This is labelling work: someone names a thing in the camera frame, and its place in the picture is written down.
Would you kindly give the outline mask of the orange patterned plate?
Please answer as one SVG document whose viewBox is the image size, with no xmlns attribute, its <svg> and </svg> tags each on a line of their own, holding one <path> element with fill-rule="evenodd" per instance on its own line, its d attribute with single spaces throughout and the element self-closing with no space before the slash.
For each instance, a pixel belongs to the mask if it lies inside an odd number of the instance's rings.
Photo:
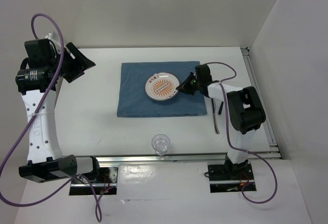
<svg viewBox="0 0 328 224">
<path fill-rule="evenodd" d="M 150 76 L 145 83 L 145 93 L 151 100 L 166 101 L 174 98 L 180 85 L 178 77 L 172 73 L 161 72 Z"/>
</svg>

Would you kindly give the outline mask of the dark handled knife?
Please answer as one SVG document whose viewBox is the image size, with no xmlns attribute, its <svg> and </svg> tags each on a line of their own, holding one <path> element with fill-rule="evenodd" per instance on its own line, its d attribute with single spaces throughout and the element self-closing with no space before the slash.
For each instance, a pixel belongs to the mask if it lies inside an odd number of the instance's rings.
<svg viewBox="0 0 328 224">
<path fill-rule="evenodd" d="M 214 124 L 214 131 L 216 134 L 219 134 L 219 129 L 217 125 L 217 119 L 216 119 L 216 104 L 213 98 L 211 98 L 211 107 L 212 107 L 212 118 L 213 118 L 213 124 Z"/>
</svg>

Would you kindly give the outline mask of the blue cloth placemat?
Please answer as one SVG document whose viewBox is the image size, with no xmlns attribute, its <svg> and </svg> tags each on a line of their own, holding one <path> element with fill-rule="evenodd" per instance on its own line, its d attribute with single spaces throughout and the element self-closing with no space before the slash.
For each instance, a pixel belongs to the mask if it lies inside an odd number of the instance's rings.
<svg viewBox="0 0 328 224">
<path fill-rule="evenodd" d="M 144 62 L 121 65 L 118 117 L 179 117 L 206 115 L 204 97 L 200 93 L 177 93 L 165 101 L 155 101 L 147 96 L 146 81 L 154 74 L 171 73 L 184 81 L 199 61 Z"/>
</svg>

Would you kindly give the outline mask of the clear plastic cup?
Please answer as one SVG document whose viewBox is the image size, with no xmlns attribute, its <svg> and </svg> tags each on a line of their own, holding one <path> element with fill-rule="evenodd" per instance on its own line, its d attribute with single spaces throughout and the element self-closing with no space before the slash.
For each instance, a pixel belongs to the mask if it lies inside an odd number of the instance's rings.
<svg viewBox="0 0 328 224">
<path fill-rule="evenodd" d="M 152 148 L 158 156 L 166 155 L 170 150 L 170 139 L 164 134 L 155 135 L 152 139 Z"/>
</svg>

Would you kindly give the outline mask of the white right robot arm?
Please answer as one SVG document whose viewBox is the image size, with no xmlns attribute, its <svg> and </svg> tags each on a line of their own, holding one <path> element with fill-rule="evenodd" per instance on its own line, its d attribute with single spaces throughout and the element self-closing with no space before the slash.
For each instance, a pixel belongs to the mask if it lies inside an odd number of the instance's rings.
<svg viewBox="0 0 328 224">
<path fill-rule="evenodd" d="M 249 152 L 254 135 L 266 120 L 266 114 L 258 93 L 253 86 L 234 87 L 223 82 L 212 80 L 208 64 L 198 65 L 176 90 L 194 95 L 200 92 L 203 96 L 223 101 L 225 108 L 225 126 L 230 147 L 224 163 L 224 174 L 229 179 L 240 175 L 248 164 Z"/>
</svg>

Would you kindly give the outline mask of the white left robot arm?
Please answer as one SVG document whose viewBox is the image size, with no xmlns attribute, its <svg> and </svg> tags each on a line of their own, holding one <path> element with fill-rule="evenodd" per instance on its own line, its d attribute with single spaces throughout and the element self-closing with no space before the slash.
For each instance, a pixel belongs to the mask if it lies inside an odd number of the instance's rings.
<svg viewBox="0 0 328 224">
<path fill-rule="evenodd" d="M 25 104 L 27 119 L 32 124 L 28 129 L 27 164 L 19 167 L 20 177 L 44 183 L 82 174 L 89 182 L 98 181 L 101 169 L 94 156 L 77 159 L 74 155 L 64 156 L 60 149 L 54 112 L 57 84 L 51 83 L 61 53 L 64 59 L 57 80 L 64 78 L 71 83 L 95 63 L 72 43 L 62 46 L 55 32 L 44 39 L 26 41 L 24 46 L 28 56 L 23 60 L 15 81 Z"/>
</svg>

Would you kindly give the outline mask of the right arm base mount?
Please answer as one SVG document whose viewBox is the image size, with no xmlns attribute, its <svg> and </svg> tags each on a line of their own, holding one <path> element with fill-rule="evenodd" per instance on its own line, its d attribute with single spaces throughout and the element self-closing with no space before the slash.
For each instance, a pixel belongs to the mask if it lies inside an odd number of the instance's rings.
<svg viewBox="0 0 328 224">
<path fill-rule="evenodd" d="M 251 164 L 235 174 L 229 174 L 224 165 L 208 165 L 204 176 L 209 179 L 211 193 L 257 191 Z"/>
</svg>

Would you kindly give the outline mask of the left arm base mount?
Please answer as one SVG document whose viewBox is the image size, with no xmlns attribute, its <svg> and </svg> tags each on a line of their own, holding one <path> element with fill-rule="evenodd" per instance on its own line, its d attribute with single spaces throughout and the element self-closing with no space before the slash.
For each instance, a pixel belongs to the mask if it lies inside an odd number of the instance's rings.
<svg viewBox="0 0 328 224">
<path fill-rule="evenodd" d="M 93 169 L 83 175 L 91 182 L 97 196 L 116 195 L 118 166 L 109 165 L 101 166 L 96 157 L 78 157 L 78 163 L 92 162 Z M 70 185 L 70 196 L 87 196 L 92 195 L 92 189 L 86 179 L 79 176 L 72 181 Z"/>
</svg>

